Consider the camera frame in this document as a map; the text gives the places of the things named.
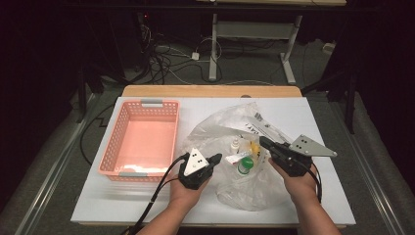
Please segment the white board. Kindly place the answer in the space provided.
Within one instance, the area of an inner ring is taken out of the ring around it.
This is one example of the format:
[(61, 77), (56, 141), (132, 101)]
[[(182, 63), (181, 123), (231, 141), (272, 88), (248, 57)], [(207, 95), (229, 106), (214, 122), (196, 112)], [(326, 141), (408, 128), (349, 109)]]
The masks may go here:
[[(304, 98), (181, 98), (177, 144), (209, 115), (231, 106), (255, 102), (265, 120), (295, 139), (304, 134), (318, 143), (323, 139), (308, 102)], [(111, 181), (98, 172), (111, 133), (104, 134), (71, 220), (84, 225), (125, 225), (135, 223), (148, 205), (157, 185), (148, 182)], [(314, 159), (322, 178), (322, 206), (339, 227), (355, 219), (332, 161)], [(295, 227), (297, 213), (291, 201), (263, 211), (240, 211), (221, 204), (215, 196), (214, 177), (197, 205), (184, 219), (185, 226), (202, 227)]]

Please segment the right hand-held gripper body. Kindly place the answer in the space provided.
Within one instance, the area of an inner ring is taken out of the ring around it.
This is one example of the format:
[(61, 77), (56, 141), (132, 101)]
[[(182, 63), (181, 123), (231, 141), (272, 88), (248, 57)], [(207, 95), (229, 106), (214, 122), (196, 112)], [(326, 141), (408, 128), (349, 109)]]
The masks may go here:
[(271, 144), (271, 158), (275, 164), (280, 166), (289, 176), (304, 176), (313, 164), (313, 157), (334, 158), (336, 151), (301, 135), (292, 143)]

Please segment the wooden table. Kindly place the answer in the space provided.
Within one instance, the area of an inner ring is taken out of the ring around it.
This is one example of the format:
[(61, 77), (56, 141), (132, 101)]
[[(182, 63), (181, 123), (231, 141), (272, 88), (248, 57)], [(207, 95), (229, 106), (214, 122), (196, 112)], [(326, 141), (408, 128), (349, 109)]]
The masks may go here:
[(131, 98), (303, 98), (294, 86), (129, 85), (121, 99)]

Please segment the person's right hand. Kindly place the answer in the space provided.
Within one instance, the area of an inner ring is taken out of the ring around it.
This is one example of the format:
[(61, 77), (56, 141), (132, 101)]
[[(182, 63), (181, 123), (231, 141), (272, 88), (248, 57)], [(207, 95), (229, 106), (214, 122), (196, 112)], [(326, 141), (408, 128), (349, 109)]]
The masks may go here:
[(313, 178), (316, 168), (310, 168), (311, 173), (304, 176), (291, 177), (280, 166), (269, 160), (272, 167), (283, 177), (285, 187), (290, 194), (292, 201), (299, 205), (300, 203), (317, 202), (317, 184)]

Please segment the pink plastic basket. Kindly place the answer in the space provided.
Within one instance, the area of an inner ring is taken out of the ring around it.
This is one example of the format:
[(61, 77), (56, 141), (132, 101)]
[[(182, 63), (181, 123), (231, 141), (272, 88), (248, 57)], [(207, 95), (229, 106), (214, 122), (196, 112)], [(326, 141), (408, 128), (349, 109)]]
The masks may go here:
[(159, 182), (174, 158), (180, 104), (118, 99), (98, 171), (112, 181)]

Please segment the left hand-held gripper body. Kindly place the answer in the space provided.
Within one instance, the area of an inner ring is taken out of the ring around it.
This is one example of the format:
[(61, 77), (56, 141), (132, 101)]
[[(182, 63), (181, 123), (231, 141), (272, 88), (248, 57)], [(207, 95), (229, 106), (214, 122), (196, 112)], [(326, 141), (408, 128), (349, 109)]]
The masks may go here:
[(180, 165), (179, 181), (187, 189), (198, 190), (212, 176), (213, 167), (210, 158), (205, 158), (198, 149), (193, 148)]

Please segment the clear plastic bag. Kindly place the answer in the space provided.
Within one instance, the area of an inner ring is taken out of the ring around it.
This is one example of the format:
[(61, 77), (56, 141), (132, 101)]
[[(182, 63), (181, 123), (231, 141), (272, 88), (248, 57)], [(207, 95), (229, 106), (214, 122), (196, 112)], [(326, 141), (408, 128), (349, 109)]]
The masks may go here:
[[(212, 183), (217, 200), (234, 209), (262, 211), (289, 200), (282, 176), (268, 162), (270, 154), (259, 144), (259, 137), (278, 143), (292, 139), (265, 120), (255, 103), (220, 110), (200, 122), (185, 138), (182, 149), (198, 149), (204, 157), (221, 154), (214, 168)], [(232, 141), (238, 138), (239, 153), (248, 151), (254, 167), (247, 175), (238, 172), (236, 164), (225, 158), (231, 153)]]

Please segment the green-capped small bottle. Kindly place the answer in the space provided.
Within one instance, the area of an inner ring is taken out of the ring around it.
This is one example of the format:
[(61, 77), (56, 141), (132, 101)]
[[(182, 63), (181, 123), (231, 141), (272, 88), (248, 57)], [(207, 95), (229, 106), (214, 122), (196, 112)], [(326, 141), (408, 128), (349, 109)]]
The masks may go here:
[(254, 161), (250, 157), (244, 157), (239, 161), (237, 170), (240, 174), (247, 175), (253, 167)]

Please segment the person's left hand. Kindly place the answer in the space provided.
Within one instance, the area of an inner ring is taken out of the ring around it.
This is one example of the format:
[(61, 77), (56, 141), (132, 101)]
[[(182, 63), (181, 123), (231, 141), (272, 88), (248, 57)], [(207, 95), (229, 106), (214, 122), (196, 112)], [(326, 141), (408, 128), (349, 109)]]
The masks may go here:
[(204, 182), (198, 190), (186, 188), (174, 175), (170, 182), (169, 205), (182, 210), (190, 210), (200, 200), (200, 197), (207, 186), (208, 182)]

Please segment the white metal desk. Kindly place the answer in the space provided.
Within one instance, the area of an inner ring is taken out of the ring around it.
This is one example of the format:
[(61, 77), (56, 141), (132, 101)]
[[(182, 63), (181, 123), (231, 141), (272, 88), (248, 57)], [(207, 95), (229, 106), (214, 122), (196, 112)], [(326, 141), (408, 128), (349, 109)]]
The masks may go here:
[[(266, 10), (272, 7), (299, 7), (305, 9), (307, 7), (315, 8), (331, 8), (344, 7), (346, 0), (198, 0), (200, 2), (210, 2), (212, 6), (222, 6), (224, 4), (241, 5), (259, 5)], [(284, 53), (279, 55), (280, 64), (284, 75), (289, 84), (296, 84), (293, 74), (290, 57), (300, 30), (302, 15), (296, 15), (289, 23), (272, 23), (260, 20), (220, 20), (218, 14), (212, 15), (212, 30), (209, 57), (209, 81), (217, 81), (219, 75), (218, 59), (222, 55), (223, 49), (218, 42), (219, 38), (247, 38), (247, 39), (271, 39), (271, 40), (287, 40), (288, 46)]]

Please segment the metal floor rail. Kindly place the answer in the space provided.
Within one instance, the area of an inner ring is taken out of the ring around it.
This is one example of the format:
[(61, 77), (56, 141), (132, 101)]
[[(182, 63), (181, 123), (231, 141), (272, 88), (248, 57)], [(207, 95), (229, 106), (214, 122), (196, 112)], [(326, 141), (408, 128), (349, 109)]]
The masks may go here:
[(101, 95), (86, 97), (86, 111), (72, 111), (42, 146), (20, 184), (15, 199), (23, 206), (23, 218), (13, 235), (31, 235), (65, 171), (71, 152), (91, 118)]
[(362, 178), (371, 194), (372, 201), (376, 205), (384, 224), (386, 225), (390, 235), (405, 235), (405, 229), (402, 227), (397, 214), (386, 191), (382, 188), (380, 181), (375, 175), (373, 169), (369, 165), (363, 150), (360, 148), (355, 135), (352, 134), (346, 126), (346, 118), (344, 117), (341, 106), (338, 103), (330, 104), (333, 113), (337, 120), (340, 122), (343, 133), (345, 134), (351, 148), (353, 149), (353, 159), (356, 162), (356, 166), (359, 169)]

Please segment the black stand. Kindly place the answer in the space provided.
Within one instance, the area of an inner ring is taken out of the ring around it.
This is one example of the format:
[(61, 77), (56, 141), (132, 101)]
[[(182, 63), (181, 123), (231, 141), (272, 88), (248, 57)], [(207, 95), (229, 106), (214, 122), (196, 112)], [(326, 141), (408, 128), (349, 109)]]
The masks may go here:
[(345, 100), (345, 125), (349, 133), (353, 134), (356, 84), (356, 72), (350, 67), (345, 67), (344, 69), (339, 69), (332, 74), (324, 76), (319, 81), (305, 86), (300, 90), (300, 93), (305, 95), (314, 90), (326, 90), (329, 102), (340, 102), (341, 100)]
[(87, 111), (87, 94), (86, 87), (89, 87), (93, 94), (102, 94), (104, 85), (99, 74), (100, 67), (97, 64), (81, 66), (77, 73), (77, 97), (78, 97), (78, 118), (77, 122), (81, 123)]

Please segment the white ointment tube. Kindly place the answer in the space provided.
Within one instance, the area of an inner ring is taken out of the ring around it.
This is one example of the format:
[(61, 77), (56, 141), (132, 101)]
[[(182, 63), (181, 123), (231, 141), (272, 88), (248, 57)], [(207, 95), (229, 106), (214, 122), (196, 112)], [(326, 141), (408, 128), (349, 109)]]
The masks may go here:
[(225, 158), (225, 160), (229, 164), (234, 165), (234, 164), (238, 163), (242, 158), (250, 157), (251, 155), (252, 154), (250, 152), (245, 151), (245, 152), (241, 152), (241, 153), (238, 153), (238, 154), (234, 154), (234, 155), (227, 156)]

